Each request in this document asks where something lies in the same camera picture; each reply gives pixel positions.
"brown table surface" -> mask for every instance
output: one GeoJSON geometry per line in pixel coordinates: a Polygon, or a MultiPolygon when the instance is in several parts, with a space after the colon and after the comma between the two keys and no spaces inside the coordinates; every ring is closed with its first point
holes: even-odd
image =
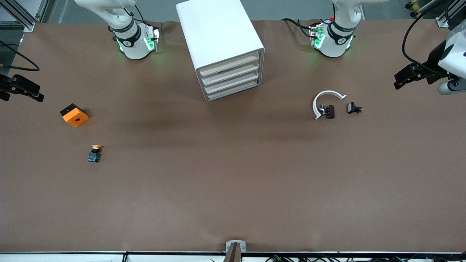
{"type": "MultiPolygon", "coordinates": [[[[394,89],[411,22],[362,21],[330,59],[255,21],[263,84],[211,103],[179,23],[140,61],[105,24],[38,24],[20,51],[41,70],[20,73],[45,100],[0,103],[1,251],[464,251],[466,96],[394,89]],[[319,100],[335,119],[314,120],[322,90],[348,95],[319,100]],[[79,128],[59,113],[71,103],[90,115],[79,128]]],[[[424,61],[447,33],[420,21],[407,51],[424,61]]]]}

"small black component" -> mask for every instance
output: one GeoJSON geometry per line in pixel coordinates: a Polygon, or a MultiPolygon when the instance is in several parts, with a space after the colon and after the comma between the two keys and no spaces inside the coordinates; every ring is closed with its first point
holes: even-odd
{"type": "Polygon", "coordinates": [[[360,106],[355,106],[354,102],[351,102],[348,104],[348,114],[352,114],[354,112],[361,113],[362,111],[363,111],[363,108],[360,106]]]}
{"type": "Polygon", "coordinates": [[[92,149],[88,156],[88,162],[99,163],[100,160],[100,149],[99,145],[92,145],[92,149]]]}
{"type": "Polygon", "coordinates": [[[84,112],[84,110],[82,110],[82,109],[79,108],[77,105],[75,105],[75,104],[72,103],[71,105],[67,106],[65,109],[61,110],[61,111],[60,111],[60,114],[61,114],[62,116],[64,116],[64,115],[68,114],[68,112],[70,112],[71,110],[73,110],[73,109],[75,109],[75,108],[77,108],[77,109],[79,109],[79,110],[81,110],[81,111],[84,112]]]}
{"type": "Polygon", "coordinates": [[[324,103],[321,104],[319,112],[328,119],[335,118],[335,107],[332,104],[329,106],[326,106],[324,103]]]}

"green led light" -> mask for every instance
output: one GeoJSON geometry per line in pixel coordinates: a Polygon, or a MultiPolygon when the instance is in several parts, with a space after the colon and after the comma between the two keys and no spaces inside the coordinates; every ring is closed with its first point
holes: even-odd
{"type": "Polygon", "coordinates": [[[351,36],[351,38],[348,40],[348,45],[346,46],[346,49],[350,48],[351,40],[353,40],[353,36],[351,36]]]}
{"type": "Polygon", "coordinates": [[[322,46],[322,42],[325,40],[325,35],[321,34],[319,38],[315,41],[315,48],[320,48],[322,46]]]}
{"type": "Polygon", "coordinates": [[[117,43],[118,43],[118,46],[120,47],[120,51],[122,51],[122,52],[123,52],[123,48],[121,47],[121,43],[120,43],[120,41],[119,41],[118,39],[116,39],[116,41],[117,41],[117,43]]]}
{"type": "Polygon", "coordinates": [[[154,41],[151,39],[144,38],[144,42],[146,43],[147,49],[152,51],[154,49],[154,41]]]}

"black connector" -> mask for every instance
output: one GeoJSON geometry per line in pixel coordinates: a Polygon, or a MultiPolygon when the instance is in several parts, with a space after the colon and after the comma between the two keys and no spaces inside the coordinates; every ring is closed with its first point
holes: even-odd
{"type": "Polygon", "coordinates": [[[360,106],[355,106],[354,102],[351,102],[348,104],[348,114],[352,114],[354,112],[361,113],[362,111],[363,111],[363,108],[360,106]]]}
{"type": "Polygon", "coordinates": [[[319,112],[328,119],[335,118],[335,107],[332,104],[329,106],[326,106],[324,103],[321,104],[319,112]]]}

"white plastic storage drawers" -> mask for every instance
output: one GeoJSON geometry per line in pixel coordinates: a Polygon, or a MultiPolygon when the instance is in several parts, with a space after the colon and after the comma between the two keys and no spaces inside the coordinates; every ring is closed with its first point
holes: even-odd
{"type": "Polygon", "coordinates": [[[240,0],[176,5],[206,101],[260,85],[264,46],[240,0]]]}

